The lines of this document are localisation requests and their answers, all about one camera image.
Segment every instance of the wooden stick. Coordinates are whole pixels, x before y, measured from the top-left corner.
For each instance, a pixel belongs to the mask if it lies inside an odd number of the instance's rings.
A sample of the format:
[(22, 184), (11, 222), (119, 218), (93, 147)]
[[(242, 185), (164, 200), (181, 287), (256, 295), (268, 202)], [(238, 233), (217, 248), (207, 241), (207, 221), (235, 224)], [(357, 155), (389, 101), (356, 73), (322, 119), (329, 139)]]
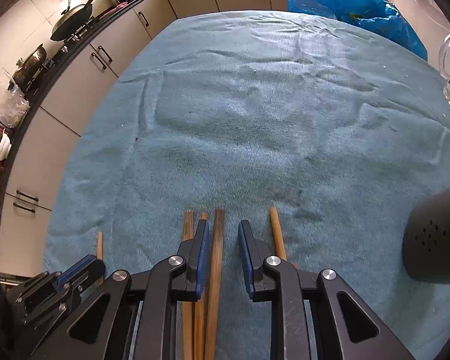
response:
[[(193, 238), (193, 211), (186, 210), (183, 215), (182, 239)], [(182, 358), (193, 360), (193, 318), (192, 302), (182, 302)]]
[[(103, 232), (99, 231), (97, 234), (97, 250), (96, 250), (96, 257), (99, 260), (104, 259), (104, 234)], [(101, 285), (104, 282), (104, 278), (100, 277), (97, 280), (98, 285)]]
[(270, 213), (271, 231), (274, 235), (275, 252), (277, 253), (278, 257), (286, 260), (287, 255), (285, 254), (284, 239), (282, 236), (282, 228), (280, 227), (280, 221), (278, 220), (277, 209), (274, 206), (272, 206), (270, 207), (268, 212)]
[(211, 247), (210, 283), (208, 288), (207, 329), (205, 360), (214, 360), (217, 337), (220, 279), (222, 274), (222, 250), (225, 211), (216, 209), (214, 216), (214, 241)]
[[(200, 219), (208, 219), (208, 214), (202, 212), (200, 214)], [(206, 293), (205, 288), (202, 292), (202, 297), (198, 302), (194, 304), (195, 315), (194, 315), (194, 325), (193, 325), (193, 359), (203, 360), (203, 352), (205, 350), (205, 340), (204, 340), (204, 328), (205, 328), (205, 299)]]

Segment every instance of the glass handle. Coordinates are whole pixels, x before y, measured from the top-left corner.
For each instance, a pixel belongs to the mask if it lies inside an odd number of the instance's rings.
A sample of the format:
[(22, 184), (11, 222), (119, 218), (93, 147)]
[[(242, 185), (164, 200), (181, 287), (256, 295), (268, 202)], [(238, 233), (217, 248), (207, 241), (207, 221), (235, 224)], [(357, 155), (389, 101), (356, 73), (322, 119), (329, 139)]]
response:
[(445, 57), (447, 56), (447, 51), (450, 48), (450, 34), (447, 35), (445, 40), (440, 46), (440, 51), (438, 53), (438, 67), (440, 75), (450, 83), (450, 75), (445, 71)]

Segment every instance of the wok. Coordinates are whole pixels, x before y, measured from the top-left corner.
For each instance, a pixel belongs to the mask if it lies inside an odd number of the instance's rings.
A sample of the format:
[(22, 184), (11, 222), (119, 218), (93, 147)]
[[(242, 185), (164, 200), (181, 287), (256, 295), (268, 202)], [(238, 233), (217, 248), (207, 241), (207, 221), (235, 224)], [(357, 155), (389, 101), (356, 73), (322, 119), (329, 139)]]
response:
[(88, 0), (85, 4), (77, 5), (70, 9), (70, 1), (68, 7), (62, 12), (62, 17), (53, 26), (51, 40), (59, 42), (70, 37), (75, 31), (83, 26), (92, 15), (92, 1)]

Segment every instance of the blue plastic bag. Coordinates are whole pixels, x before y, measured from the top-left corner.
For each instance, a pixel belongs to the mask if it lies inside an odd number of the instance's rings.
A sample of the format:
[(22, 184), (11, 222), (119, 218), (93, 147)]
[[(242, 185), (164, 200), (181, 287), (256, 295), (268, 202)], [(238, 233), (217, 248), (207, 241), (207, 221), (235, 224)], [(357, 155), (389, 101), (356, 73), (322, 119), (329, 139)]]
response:
[(288, 10), (364, 28), (428, 60), (427, 50), (413, 28), (387, 0), (288, 0)]

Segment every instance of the blue towel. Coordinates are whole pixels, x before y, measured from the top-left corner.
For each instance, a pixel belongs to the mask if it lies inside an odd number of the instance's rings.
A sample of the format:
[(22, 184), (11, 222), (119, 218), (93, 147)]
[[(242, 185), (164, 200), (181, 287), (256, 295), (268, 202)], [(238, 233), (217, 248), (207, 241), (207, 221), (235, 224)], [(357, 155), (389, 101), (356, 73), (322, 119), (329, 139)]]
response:
[(72, 265), (102, 231), (108, 273), (147, 270), (176, 252), (184, 210), (223, 207), (216, 358), (268, 359), (270, 305), (248, 299), (237, 234), (248, 219), (273, 245), (275, 205), (290, 261), (335, 269), (417, 359), (432, 359), (450, 336), (450, 286), (409, 278), (401, 246), (412, 208), (450, 187), (443, 85), (410, 51), (324, 17), (177, 20), (80, 138), (44, 266)]

